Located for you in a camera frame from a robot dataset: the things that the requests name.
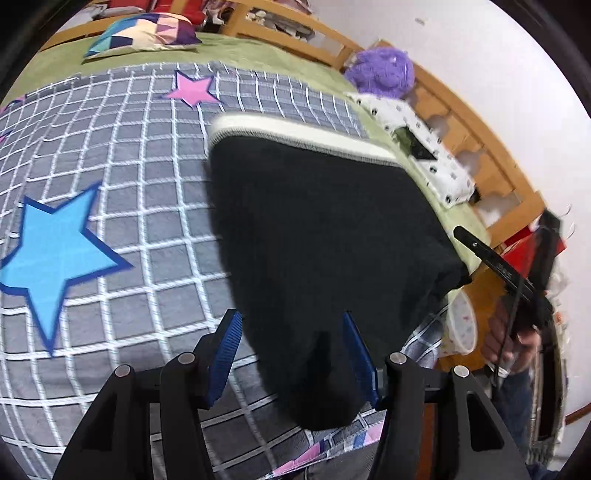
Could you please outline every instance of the purple plush pillow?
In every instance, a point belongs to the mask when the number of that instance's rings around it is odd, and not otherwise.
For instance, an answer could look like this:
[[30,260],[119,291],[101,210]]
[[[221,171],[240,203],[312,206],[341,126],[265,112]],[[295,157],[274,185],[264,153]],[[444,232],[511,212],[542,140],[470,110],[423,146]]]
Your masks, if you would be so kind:
[[414,86],[414,68],[408,55],[392,47],[364,50],[345,72],[360,93],[400,98]]

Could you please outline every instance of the silver bolt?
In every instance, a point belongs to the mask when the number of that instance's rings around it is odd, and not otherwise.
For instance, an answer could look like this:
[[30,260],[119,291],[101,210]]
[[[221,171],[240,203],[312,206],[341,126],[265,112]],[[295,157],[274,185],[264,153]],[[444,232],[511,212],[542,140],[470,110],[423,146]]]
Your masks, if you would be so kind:
[[394,352],[390,354],[390,361],[393,364],[402,365],[406,361],[406,355],[400,352]]
[[131,367],[129,365],[120,365],[115,368],[115,375],[118,377],[127,377],[131,372]]
[[466,378],[468,375],[470,375],[470,371],[468,370],[468,368],[464,367],[463,365],[456,365],[455,367],[453,367],[453,372],[458,377],[462,378]]
[[178,362],[183,365],[192,364],[194,360],[195,355],[193,355],[191,352],[181,353],[178,356]]

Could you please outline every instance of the black cloth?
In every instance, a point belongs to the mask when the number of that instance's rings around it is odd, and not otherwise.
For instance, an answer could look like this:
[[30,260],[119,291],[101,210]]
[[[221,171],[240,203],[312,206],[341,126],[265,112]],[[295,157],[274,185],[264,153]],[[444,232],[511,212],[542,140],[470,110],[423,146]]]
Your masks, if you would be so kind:
[[466,266],[400,167],[249,137],[209,158],[213,223],[265,386],[301,427],[349,424],[362,400],[343,312],[383,365],[469,281]]

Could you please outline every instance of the bed sheet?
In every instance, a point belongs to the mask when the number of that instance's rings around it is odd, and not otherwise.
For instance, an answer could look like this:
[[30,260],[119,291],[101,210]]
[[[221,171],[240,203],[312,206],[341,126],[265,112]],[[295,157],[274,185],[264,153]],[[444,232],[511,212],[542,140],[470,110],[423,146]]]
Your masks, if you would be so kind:
[[[168,63],[220,61],[238,68],[278,73],[306,82],[315,90],[335,95],[341,99],[346,99],[347,92],[355,91],[355,88],[335,69],[301,59],[267,43],[217,34],[198,33],[197,36],[203,44],[194,50],[137,52],[84,63],[82,62],[83,55],[93,43],[92,38],[84,38],[50,48],[38,53],[31,60],[2,101],[2,105],[27,92],[32,92],[68,76],[88,75],[116,67],[162,61]],[[367,112],[353,102],[351,102],[351,106],[357,113],[368,137],[393,150],[400,164],[415,180],[433,207],[468,270],[473,272],[480,264],[480,260],[457,242],[453,238],[452,232],[457,225],[462,225],[480,240],[489,243],[490,236],[477,214],[468,204],[457,205],[449,210],[443,208],[434,193],[424,184],[416,163],[392,142],[390,136]]]

